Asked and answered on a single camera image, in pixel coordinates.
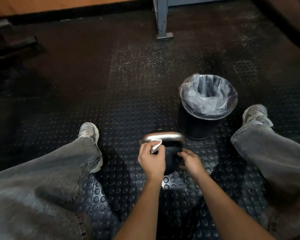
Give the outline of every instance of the wall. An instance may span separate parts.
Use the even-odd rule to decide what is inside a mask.
[[[133,0],[0,0],[0,17]]]

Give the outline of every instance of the gray metal post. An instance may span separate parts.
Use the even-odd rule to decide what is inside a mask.
[[[154,12],[157,20],[157,39],[172,38],[172,33],[167,33],[168,0],[153,0]]]

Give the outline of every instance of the black kettlebell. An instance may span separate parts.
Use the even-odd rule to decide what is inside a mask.
[[[186,138],[178,132],[156,132],[143,136],[140,144],[157,140],[161,140],[162,145],[166,147],[166,170],[164,175],[168,175],[179,168],[182,158],[177,153],[182,151]]]

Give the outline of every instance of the gray sneaker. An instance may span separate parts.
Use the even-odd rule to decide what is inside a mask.
[[[99,130],[96,127],[95,124],[91,122],[85,122],[83,125],[80,127],[80,132],[78,138],[89,138],[93,143],[96,145],[97,149],[100,152],[100,149],[98,148],[98,140],[99,140]],[[97,166],[90,171],[90,173],[96,173],[101,169],[101,166],[103,165],[103,160],[102,160],[102,154],[100,152],[100,158]]]
[[[242,115],[242,119],[242,126],[258,124],[269,127],[273,126],[271,120],[268,119],[267,109],[262,104],[255,104],[247,108]]]

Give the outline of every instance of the silver kettlebell handle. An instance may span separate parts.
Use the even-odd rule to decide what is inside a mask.
[[[140,140],[140,144],[150,142],[150,141],[179,141],[181,144],[184,144],[186,142],[186,138],[183,134],[178,132],[156,132],[156,133],[150,133],[145,136],[143,136]]]

